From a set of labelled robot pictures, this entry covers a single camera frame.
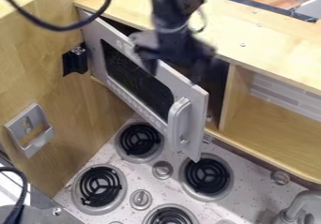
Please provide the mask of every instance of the stove top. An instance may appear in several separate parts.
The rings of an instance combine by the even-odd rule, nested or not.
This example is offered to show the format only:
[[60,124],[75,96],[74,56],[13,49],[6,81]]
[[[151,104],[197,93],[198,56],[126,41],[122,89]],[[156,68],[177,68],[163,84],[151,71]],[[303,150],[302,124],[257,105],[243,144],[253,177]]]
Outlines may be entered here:
[[149,212],[143,220],[143,224],[199,224],[199,222],[187,208],[175,204],[165,204]]
[[123,127],[115,138],[117,153],[131,163],[146,163],[161,154],[162,135],[148,123],[134,123]]
[[[162,136],[160,142],[156,142],[160,151],[157,149],[155,156],[145,158],[145,154],[152,150],[145,148],[145,142],[141,150],[149,150],[147,152],[120,151],[121,136],[134,144],[140,140],[158,139],[155,133],[135,137],[132,130],[141,129],[142,125],[144,123],[139,117],[130,119],[54,199],[86,224],[216,224],[219,221],[253,224],[267,208],[282,210],[304,189],[294,183],[284,187],[275,185],[268,170],[212,142],[204,143],[202,159],[198,163],[181,153],[172,152]],[[128,127],[130,131],[123,134]],[[119,191],[117,197],[99,208],[89,206],[90,198],[84,201],[86,205],[82,201],[73,202],[75,197],[77,200],[85,199],[79,188],[76,188],[77,195],[73,194],[80,184],[80,177],[100,166],[117,173],[120,183],[112,179],[114,189],[111,191]],[[95,182],[89,182],[92,184],[88,189],[99,195]],[[103,193],[107,185],[99,184]]]
[[88,215],[113,211],[124,200],[127,191],[125,175],[111,165],[95,165],[83,170],[72,185],[72,200]]
[[233,187],[233,171],[222,158],[203,153],[197,163],[186,159],[179,169],[179,181],[191,197],[201,202],[217,202]]

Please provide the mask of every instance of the black cable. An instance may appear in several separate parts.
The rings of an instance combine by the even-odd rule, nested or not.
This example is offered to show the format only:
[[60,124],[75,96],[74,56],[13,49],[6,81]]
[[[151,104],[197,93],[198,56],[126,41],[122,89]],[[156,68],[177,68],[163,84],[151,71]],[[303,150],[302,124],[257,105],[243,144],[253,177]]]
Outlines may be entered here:
[[112,0],[105,0],[105,2],[103,3],[103,5],[101,6],[101,8],[94,13],[92,16],[90,16],[89,18],[87,18],[86,20],[80,21],[80,22],[76,22],[70,25],[66,25],[66,26],[58,26],[58,25],[54,25],[51,24],[49,22],[45,22],[42,19],[37,18],[36,16],[32,15],[31,13],[29,13],[28,11],[26,11],[25,9],[23,9],[22,7],[20,7],[16,1],[14,0],[7,0],[17,11],[19,11],[19,13],[21,13],[27,20],[29,20],[30,22],[34,23],[35,25],[38,25],[42,28],[45,29],[49,29],[55,32],[64,32],[64,31],[70,31],[70,30],[74,30],[77,28],[81,28],[87,24],[90,24],[91,22],[93,22],[95,19],[97,19],[98,16],[100,16],[107,8],[108,6],[110,6]]
[[3,224],[17,224],[17,223],[20,223],[18,218],[20,217],[20,214],[21,214],[21,212],[23,210],[24,199],[25,199],[25,196],[26,196],[27,190],[28,190],[28,181],[27,181],[24,173],[18,171],[15,168],[3,167],[3,168],[0,168],[0,172],[14,172],[17,175],[19,175],[19,177],[23,180],[22,193],[20,194],[19,199],[17,200],[17,202],[14,205],[11,213],[6,218],[6,220],[5,220],[5,222]]

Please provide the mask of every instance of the metal bracket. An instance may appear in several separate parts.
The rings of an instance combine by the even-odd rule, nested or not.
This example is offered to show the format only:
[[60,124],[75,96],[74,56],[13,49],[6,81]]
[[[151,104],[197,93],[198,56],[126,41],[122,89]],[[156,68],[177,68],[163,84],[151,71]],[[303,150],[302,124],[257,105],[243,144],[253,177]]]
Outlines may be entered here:
[[72,72],[84,74],[88,70],[87,51],[84,42],[69,52],[63,54],[63,77]]
[[16,148],[28,158],[54,137],[53,127],[35,103],[7,122],[5,128]]

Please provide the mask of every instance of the round knob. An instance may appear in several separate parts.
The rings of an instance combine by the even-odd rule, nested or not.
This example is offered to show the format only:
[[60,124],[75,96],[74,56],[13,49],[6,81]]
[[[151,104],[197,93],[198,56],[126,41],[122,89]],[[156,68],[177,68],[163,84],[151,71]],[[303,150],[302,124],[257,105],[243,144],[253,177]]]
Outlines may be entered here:
[[276,171],[271,174],[271,179],[276,185],[285,186],[290,182],[290,176],[286,172]]
[[159,180],[166,180],[173,174],[173,167],[166,161],[157,162],[153,166],[153,175]]
[[130,205],[138,211],[146,210],[152,203],[152,197],[146,190],[136,190],[130,196]]

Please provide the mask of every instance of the cabinet door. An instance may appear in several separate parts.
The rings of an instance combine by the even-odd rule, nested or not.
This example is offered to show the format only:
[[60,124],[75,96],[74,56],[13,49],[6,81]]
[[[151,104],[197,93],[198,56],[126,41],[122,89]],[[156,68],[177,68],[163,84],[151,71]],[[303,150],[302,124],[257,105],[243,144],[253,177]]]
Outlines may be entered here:
[[208,92],[161,60],[156,76],[149,75],[126,31],[109,22],[98,18],[83,29],[92,75],[163,134],[173,151],[198,161]]

